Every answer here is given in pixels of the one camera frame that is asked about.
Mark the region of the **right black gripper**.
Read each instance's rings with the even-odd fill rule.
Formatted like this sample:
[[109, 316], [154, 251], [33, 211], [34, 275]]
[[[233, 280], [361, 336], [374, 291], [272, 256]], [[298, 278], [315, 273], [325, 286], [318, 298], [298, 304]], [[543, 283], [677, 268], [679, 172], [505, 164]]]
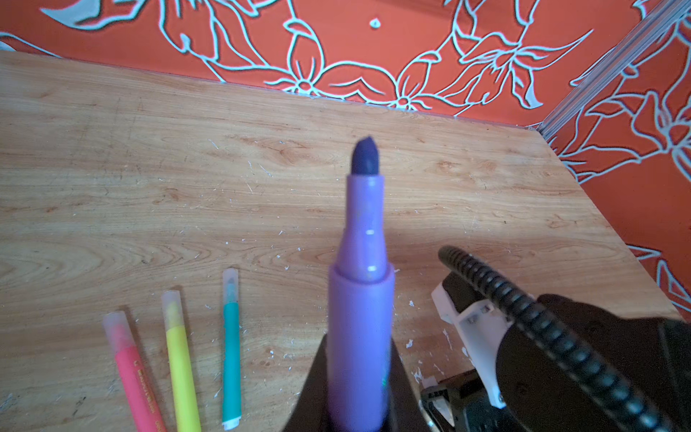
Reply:
[[597, 306], [545, 294], [518, 300], [513, 328], [539, 351], [528, 374], [489, 404], [475, 370], [421, 394], [443, 431], [687, 431], [690, 326], [622, 319]]

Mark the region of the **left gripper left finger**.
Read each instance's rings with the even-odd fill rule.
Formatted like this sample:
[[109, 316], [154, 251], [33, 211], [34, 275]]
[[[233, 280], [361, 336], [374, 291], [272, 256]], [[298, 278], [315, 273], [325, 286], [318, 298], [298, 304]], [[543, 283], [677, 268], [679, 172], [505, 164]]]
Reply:
[[327, 338], [325, 335], [320, 342], [298, 401], [283, 432], [331, 431], [328, 410]]

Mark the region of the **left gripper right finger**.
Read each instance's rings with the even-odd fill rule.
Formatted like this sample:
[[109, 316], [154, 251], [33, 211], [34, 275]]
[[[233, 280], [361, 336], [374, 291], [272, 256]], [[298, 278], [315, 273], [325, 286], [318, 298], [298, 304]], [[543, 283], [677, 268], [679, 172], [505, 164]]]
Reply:
[[391, 432], [428, 432], [429, 426], [419, 407], [401, 356], [392, 340], [390, 344], [389, 408], [387, 430]]

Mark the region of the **green marker pen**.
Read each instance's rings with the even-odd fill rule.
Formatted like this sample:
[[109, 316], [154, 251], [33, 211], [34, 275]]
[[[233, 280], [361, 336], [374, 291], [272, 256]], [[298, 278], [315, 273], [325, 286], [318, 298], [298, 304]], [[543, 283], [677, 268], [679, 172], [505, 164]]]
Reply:
[[222, 421], [224, 431], [239, 426], [242, 417], [239, 273], [229, 268], [222, 274], [224, 358], [222, 385]]

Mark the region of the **yellow marker pen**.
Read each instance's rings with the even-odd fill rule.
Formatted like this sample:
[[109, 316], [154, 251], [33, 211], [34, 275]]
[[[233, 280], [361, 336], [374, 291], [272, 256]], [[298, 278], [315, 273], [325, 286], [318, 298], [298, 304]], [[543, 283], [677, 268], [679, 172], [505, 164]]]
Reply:
[[202, 430], [180, 291], [162, 294], [167, 353], [178, 431]]

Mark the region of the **purple marker pen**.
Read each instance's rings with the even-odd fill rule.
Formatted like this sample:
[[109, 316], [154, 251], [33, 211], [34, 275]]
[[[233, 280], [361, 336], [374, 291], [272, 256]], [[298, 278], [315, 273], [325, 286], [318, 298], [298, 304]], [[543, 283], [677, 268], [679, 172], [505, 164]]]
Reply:
[[336, 431], [378, 431], [387, 417], [394, 284], [384, 177], [368, 137], [352, 153], [345, 228], [329, 268], [328, 411]]

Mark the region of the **pink marker pen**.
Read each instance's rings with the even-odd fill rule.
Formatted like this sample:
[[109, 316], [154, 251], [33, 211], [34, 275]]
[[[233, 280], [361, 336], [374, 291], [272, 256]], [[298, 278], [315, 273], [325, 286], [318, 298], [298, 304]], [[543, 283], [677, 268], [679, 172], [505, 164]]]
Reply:
[[136, 430], [166, 431], [162, 413], [149, 385], [144, 362], [125, 312], [114, 311], [106, 314], [103, 325]]

